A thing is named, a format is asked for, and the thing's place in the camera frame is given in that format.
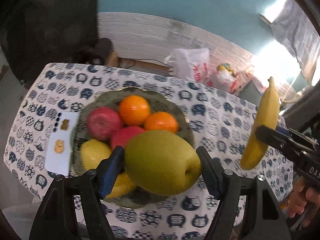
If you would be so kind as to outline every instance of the table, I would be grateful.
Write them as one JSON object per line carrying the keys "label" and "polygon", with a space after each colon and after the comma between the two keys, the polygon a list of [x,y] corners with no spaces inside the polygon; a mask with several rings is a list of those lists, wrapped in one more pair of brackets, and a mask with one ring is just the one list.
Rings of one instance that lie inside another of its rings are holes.
{"label": "table", "polygon": [[[253,178],[265,175],[276,198],[292,190],[292,163],[268,148],[250,171],[240,168],[256,115],[256,106],[214,88],[173,77],[108,66],[51,63],[45,66],[23,100],[12,125],[4,162],[20,183],[42,199],[56,174],[44,169],[47,140],[59,111],[81,111],[101,93],[128,86],[155,90],[176,103],[190,120],[195,146],[203,145],[223,168]],[[282,117],[279,125],[285,127]],[[104,203],[114,233],[138,239],[187,239],[204,235],[218,201],[208,194],[203,179],[166,201],[131,210]],[[245,197],[239,200],[235,224],[242,221]],[[78,221],[85,223],[81,200],[75,196]]]}

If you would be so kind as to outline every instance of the white plastic bag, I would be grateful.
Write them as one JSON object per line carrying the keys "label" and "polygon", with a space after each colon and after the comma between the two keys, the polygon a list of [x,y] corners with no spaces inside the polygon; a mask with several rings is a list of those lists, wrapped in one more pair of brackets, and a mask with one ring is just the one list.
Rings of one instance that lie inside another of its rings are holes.
{"label": "white plastic bag", "polygon": [[173,49],[164,60],[174,77],[199,83],[207,79],[208,62],[209,49]]}
{"label": "white plastic bag", "polygon": [[231,76],[228,70],[216,70],[212,72],[205,83],[210,87],[230,93],[235,81],[236,79]]}
{"label": "white plastic bag", "polygon": [[238,95],[238,93],[252,80],[254,69],[252,67],[246,70],[241,70],[236,74],[236,82],[232,86],[231,94]]}

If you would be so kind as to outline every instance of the screw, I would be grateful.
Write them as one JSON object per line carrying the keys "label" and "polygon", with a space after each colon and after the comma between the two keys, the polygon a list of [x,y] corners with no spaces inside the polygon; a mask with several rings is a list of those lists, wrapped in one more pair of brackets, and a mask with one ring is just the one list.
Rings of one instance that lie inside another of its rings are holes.
{"label": "screw", "polygon": [[62,180],[62,178],[63,178],[63,175],[62,175],[62,174],[59,174],[59,175],[57,175],[54,179],[55,179],[56,181],[59,181],[59,180]]}
{"label": "screw", "polygon": [[94,174],[96,174],[96,170],[95,169],[90,169],[90,170],[87,171],[87,173],[89,175],[94,175]]}
{"label": "screw", "polygon": [[258,175],[258,176],[257,176],[257,178],[258,178],[258,180],[260,180],[260,181],[264,181],[264,180],[265,180],[264,176],[263,176],[263,175],[261,175],[261,174],[260,174],[260,175]]}
{"label": "screw", "polygon": [[233,174],[233,171],[229,170],[229,169],[226,169],[226,170],[224,170],[224,174],[226,174],[228,176],[231,176]]}

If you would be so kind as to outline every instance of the banana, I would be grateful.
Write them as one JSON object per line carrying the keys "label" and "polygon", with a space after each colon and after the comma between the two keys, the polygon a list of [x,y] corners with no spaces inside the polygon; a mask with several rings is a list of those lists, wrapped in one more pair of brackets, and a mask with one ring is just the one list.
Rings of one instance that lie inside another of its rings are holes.
{"label": "banana", "polygon": [[241,157],[240,167],[244,170],[253,169],[268,149],[267,144],[257,140],[255,136],[256,128],[260,125],[265,125],[271,129],[275,129],[277,126],[280,108],[279,96],[273,77],[270,77],[268,81],[269,87],[261,98],[247,146]]}
{"label": "banana", "polygon": [[135,185],[131,181],[127,173],[123,172],[118,175],[111,193],[109,195],[106,195],[106,198],[114,198],[114,197],[120,197],[120,196],[126,195],[130,191],[133,191],[136,187],[137,185]]}

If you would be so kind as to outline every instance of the human hand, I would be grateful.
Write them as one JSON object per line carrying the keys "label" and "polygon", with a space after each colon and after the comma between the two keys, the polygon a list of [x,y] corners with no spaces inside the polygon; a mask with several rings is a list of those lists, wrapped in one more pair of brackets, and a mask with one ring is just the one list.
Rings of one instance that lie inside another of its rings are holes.
{"label": "human hand", "polygon": [[289,198],[287,207],[289,218],[293,218],[296,214],[301,215],[308,201],[314,203],[314,205],[308,210],[308,214],[306,214],[301,222],[303,227],[307,227],[310,224],[318,211],[320,207],[320,193],[313,187],[307,188],[306,180],[302,178],[293,186],[293,192]]}

